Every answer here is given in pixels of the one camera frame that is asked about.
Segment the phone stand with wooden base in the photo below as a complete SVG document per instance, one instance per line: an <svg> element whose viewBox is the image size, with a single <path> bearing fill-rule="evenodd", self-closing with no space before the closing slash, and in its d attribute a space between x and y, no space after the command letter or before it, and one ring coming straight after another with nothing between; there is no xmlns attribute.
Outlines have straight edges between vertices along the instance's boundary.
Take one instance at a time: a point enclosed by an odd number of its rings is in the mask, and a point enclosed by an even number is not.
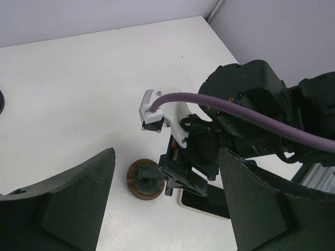
<svg viewBox="0 0 335 251"><path fill-rule="evenodd" d="M150 159L139 159L132 163L126 176L129 191L138 199L154 200L163 191L165 175L158 164Z"/></svg>

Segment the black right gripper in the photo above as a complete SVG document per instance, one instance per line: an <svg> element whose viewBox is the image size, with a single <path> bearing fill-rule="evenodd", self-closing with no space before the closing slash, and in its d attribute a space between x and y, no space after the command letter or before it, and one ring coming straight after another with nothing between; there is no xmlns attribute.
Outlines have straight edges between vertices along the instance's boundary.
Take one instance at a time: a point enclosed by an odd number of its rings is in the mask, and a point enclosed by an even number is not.
<svg viewBox="0 0 335 251"><path fill-rule="evenodd" d="M218 152L222 129L215 121L205 121L197 114L182 118L180 127L188 133L186 148L170 137L166 154L161 156L159 171L167 180L164 194L172 196L174 189L183 189L195 195L207 196L208 182L192 171L195 168L209 181L219 173Z"/></svg>

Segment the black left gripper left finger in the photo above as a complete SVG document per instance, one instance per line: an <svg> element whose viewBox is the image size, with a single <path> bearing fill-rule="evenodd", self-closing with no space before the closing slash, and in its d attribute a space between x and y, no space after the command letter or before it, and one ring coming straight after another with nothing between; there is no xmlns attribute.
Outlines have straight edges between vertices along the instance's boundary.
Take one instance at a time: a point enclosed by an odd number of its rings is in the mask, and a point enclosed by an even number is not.
<svg viewBox="0 0 335 251"><path fill-rule="evenodd" d="M1 195L1 250L95 250L115 170L115 150Z"/></svg>

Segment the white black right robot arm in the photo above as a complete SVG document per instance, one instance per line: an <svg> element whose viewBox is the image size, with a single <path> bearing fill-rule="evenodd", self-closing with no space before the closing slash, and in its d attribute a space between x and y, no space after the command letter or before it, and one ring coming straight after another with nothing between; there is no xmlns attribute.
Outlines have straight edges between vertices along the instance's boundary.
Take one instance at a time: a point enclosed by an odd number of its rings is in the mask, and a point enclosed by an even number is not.
<svg viewBox="0 0 335 251"><path fill-rule="evenodd" d="M198 92L255 111L293 129L334 139L334 72L287 87L267 62L254 60L244 65L218 67ZM166 154L160 158L160 171L169 181L167 195L174 188L183 188L206 196L208 181L215 180L219 173L221 148L243 158L274 154L288 164L334 165L334 153L316 149L316 140L300 144L284 133L275 134L222 109L210 105L200 108L210 121L195 114L182 119L181 127L188 133L187 147L183 149L175 139L170 139Z"/></svg>

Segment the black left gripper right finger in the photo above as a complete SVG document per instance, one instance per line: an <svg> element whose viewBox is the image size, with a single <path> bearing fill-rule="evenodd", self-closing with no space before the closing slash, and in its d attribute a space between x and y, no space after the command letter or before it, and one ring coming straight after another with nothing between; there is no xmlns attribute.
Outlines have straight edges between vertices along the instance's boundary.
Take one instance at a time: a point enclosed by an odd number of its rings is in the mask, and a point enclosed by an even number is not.
<svg viewBox="0 0 335 251"><path fill-rule="evenodd" d="M238 250L334 250L334 195L262 169L227 149L219 168Z"/></svg>

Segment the black clamp phone stand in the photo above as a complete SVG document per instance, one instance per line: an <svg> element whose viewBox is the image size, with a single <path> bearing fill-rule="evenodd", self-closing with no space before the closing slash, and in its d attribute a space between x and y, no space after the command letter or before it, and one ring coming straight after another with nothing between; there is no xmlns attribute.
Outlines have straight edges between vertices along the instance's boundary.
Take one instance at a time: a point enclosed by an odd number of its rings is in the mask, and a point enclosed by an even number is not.
<svg viewBox="0 0 335 251"><path fill-rule="evenodd" d="M5 98L2 91L0 91L0 114L3 112L4 107L5 107Z"/></svg>

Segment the phone with cream case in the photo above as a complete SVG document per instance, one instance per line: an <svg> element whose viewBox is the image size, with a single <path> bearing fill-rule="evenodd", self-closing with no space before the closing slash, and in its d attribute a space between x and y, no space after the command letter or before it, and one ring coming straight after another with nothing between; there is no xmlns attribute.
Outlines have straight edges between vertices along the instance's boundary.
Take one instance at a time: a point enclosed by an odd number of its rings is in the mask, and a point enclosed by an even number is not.
<svg viewBox="0 0 335 251"><path fill-rule="evenodd" d="M198 213L230 219L225 191L213 185L208 185L207 196L204 197L181 190L178 203L180 206Z"/></svg>

